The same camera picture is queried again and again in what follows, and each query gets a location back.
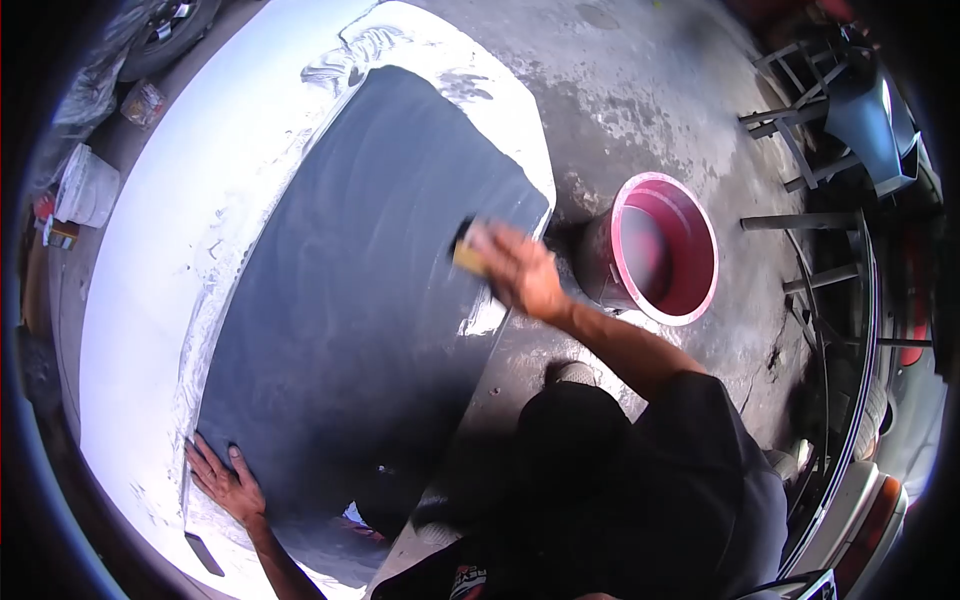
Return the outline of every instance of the red bucket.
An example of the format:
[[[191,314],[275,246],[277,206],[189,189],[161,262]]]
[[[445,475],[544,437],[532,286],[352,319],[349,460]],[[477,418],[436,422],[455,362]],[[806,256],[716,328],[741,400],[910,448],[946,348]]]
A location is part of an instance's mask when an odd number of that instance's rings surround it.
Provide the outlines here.
[[[704,314],[717,286],[717,243],[700,203],[662,173],[632,177],[587,227],[574,274],[595,302],[666,325]]]

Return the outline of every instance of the hand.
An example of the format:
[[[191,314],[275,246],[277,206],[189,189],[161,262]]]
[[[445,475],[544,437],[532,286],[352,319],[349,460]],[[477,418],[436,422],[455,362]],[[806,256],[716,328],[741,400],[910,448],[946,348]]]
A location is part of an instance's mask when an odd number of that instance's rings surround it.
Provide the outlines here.
[[[236,475],[234,475],[230,469],[224,467],[202,435],[195,433],[193,440],[203,453],[201,456],[192,444],[187,443],[186,462],[190,465],[190,477],[193,483],[245,527],[250,519],[263,516],[266,501],[263,499],[260,486],[256,485],[256,480],[250,475],[250,469],[247,468],[247,461],[240,454],[240,448],[232,445],[228,450],[230,462],[236,469]]]
[[[551,323],[570,305],[543,242],[502,224],[477,228],[467,242],[483,256],[493,290],[507,306]]]

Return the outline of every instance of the plastic bag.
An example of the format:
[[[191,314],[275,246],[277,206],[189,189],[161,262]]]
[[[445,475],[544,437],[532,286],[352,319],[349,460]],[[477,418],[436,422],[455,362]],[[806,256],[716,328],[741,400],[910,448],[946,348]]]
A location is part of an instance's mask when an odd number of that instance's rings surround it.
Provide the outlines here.
[[[85,141],[116,108],[113,89],[136,34],[163,0],[127,0],[107,24],[103,41],[91,48],[57,112],[53,127],[40,145],[34,170],[35,189],[60,180],[63,168],[77,144]]]

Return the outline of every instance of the man's left hand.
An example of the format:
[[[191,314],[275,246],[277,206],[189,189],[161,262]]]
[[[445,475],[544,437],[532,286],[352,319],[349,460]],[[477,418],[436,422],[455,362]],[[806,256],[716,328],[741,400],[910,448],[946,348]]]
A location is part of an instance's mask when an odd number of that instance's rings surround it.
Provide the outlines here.
[[[193,440],[196,448],[190,443],[186,445],[186,462],[190,465],[193,483],[245,527],[251,518],[263,516],[266,501],[240,448],[232,445],[228,450],[230,462],[236,470],[234,474],[224,467],[200,433],[195,433]]]

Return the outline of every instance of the forearm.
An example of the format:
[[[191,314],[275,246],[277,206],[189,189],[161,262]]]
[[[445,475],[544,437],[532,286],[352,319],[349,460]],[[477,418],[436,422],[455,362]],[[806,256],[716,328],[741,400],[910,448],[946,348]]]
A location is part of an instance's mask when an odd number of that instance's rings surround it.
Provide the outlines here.
[[[325,600],[306,573],[294,563],[270,529],[266,517],[252,516],[244,523],[270,585],[279,600]]]
[[[683,350],[646,329],[570,300],[547,322],[589,348],[634,392],[656,398],[678,372],[706,372]]]

